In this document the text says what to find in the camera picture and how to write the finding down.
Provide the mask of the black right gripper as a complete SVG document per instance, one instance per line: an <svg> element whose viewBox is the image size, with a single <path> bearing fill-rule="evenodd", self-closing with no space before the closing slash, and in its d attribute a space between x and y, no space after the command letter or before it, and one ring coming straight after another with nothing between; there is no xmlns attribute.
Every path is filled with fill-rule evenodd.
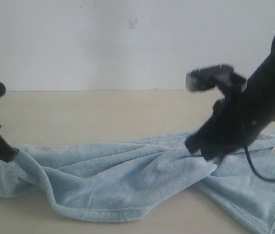
<svg viewBox="0 0 275 234"><path fill-rule="evenodd" d="M244 126L236 117L220 119L224 105L223 99L218 99L213 104L211 117L185 140L185 146L189 153L200 151L201 156L210 161L216 157L223 157L235 152L244 145L252 144L257 138L257 132L251 126Z"/></svg>

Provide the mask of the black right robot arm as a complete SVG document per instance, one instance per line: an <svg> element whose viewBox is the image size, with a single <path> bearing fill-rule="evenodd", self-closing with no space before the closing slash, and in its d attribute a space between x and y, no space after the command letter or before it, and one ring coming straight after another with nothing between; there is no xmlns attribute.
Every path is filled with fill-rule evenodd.
<svg viewBox="0 0 275 234"><path fill-rule="evenodd" d="M212 65L188 72L186 88L190 92L218 88L223 94L208 120L186 138L190 153L199 151L210 160L251 145L275 121L275 35L268 56L249 78L231 65Z"/></svg>

